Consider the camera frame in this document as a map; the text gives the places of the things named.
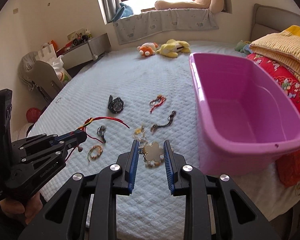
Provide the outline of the person's left hand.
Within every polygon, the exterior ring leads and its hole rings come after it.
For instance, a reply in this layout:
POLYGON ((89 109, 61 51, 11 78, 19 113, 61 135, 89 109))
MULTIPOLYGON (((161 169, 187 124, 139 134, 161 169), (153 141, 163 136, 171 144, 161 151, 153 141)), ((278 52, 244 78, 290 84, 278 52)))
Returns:
POLYGON ((0 201, 0 207, 8 217, 19 218, 28 225, 43 208, 40 192, 37 192, 25 206, 16 200, 4 199, 0 201))

